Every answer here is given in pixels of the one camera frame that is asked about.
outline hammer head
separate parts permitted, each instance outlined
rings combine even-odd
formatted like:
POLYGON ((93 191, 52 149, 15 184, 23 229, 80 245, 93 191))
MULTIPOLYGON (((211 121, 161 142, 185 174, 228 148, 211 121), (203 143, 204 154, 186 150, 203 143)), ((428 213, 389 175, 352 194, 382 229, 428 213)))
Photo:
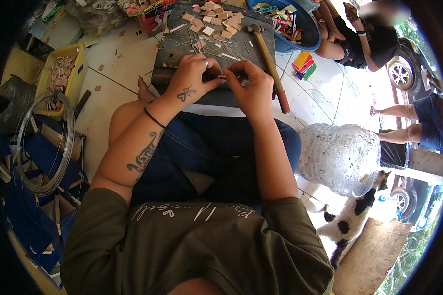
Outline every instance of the hammer head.
POLYGON ((263 32, 266 29, 258 25, 250 25, 245 27, 245 32, 263 32))

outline car wheel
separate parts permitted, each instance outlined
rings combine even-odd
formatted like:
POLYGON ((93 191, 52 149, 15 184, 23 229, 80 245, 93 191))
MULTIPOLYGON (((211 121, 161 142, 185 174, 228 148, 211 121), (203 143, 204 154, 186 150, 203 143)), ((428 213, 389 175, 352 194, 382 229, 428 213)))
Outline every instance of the car wheel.
POLYGON ((393 60, 387 67, 389 79, 392 84, 402 91, 408 91, 413 85, 413 71, 410 66, 402 61, 393 60))
POLYGON ((391 192, 391 200, 397 202, 397 211, 402 213, 402 218, 407 218, 414 212, 413 194, 403 187, 396 187, 391 192))

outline blue plastic basin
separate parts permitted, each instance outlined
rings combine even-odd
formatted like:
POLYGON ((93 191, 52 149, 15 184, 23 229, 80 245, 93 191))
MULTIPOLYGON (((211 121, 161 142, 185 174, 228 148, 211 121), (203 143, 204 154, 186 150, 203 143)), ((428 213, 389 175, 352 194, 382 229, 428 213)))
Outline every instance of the blue plastic basin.
POLYGON ((318 30, 318 27, 316 26, 316 23, 312 17, 300 6, 299 3, 295 2, 294 0, 246 0, 246 5, 249 7, 249 9, 253 10, 253 6, 260 2, 267 3, 271 6, 277 6, 279 10, 289 6, 290 4, 297 9, 296 27, 302 28, 303 30, 301 41, 302 46, 290 42, 281 34, 275 32, 274 44, 276 51, 285 53, 296 50, 315 51, 319 48, 320 31, 318 30))

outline black bracelet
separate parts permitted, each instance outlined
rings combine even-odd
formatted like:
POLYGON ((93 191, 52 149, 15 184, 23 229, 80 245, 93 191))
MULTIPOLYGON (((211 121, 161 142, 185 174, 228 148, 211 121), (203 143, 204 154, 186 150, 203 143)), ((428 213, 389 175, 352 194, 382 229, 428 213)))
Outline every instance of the black bracelet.
POLYGON ((156 122, 157 125, 161 126, 161 127, 164 128, 164 129, 167 129, 167 127, 164 127, 163 124, 159 123, 158 120, 156 120, 156 119, 155 119, 155 118, 154 118, 154 117, 148 112, 148 110, 146 109, 146 107, 144 107, 143 109, 144 109, 144 112, 146 113, 146 115, 148 115, 148 116, 149 116, 154 122, 156 122))

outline white tile floor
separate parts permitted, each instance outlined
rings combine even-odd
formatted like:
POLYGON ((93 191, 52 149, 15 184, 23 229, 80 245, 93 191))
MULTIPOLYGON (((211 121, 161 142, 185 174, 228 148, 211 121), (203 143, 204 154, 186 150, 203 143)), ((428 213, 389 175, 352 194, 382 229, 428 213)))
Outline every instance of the white tile floor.
MULTIPOLYGON (((137 99, 138 76, 142 76, 147 83, 151 80, 156 45, 161 35, 137 35, 139 30, 137 23, 129 21, 124 27, 100 38, 99 43, 85 53, 89 70, 81 96, 87 89, 92 91, 92 95, 79 115, 77 131, 87 136, 84 169, 90 180, 108 148, 108 129, 113 112, 118 106, 137 99), (120 31, 125 32, 123 37, 119 37, 120 31), (101 85, 101 90, 95 91, 93 88, 98 85, 101 85)), ((273 101, 272 112, 276 119, 289 124, 297 132, 306 125, 319 122, 359 124, 378 130, 378 121, 370 117, 369 108, 373 96, 376 100, 392 101, 392 90, 385 68, 371 73, 366 69, 344 67, 312 53, 318 68, 308 81, 300 81, 291 65, 299 53, 276 53, 277 71, 291 108, 289 114, 282 114, 278 101, 273 101)), ((150 86, 150 90, 159 95, 154 87, 150 86)), ((185 110, 203 115, 243 116, 239 109, 227 107, 192 105, 185 110)), ((194 184, 203 186, 207 183, 206 178, 199 174, 188 175, 194 184)), ((307 209, 313 211, 309 215, 315 227, 326 223, 322 214, 314 213, 323 208, 324 204, 328 204, 333 213, 342 209, 344 197, 336 195, 325 186, 309 183, 298 175, 296 177, 299 197, 307 209)), ((331 253, 334 243, 324 238, 322 241, 327 253, 331 253)))

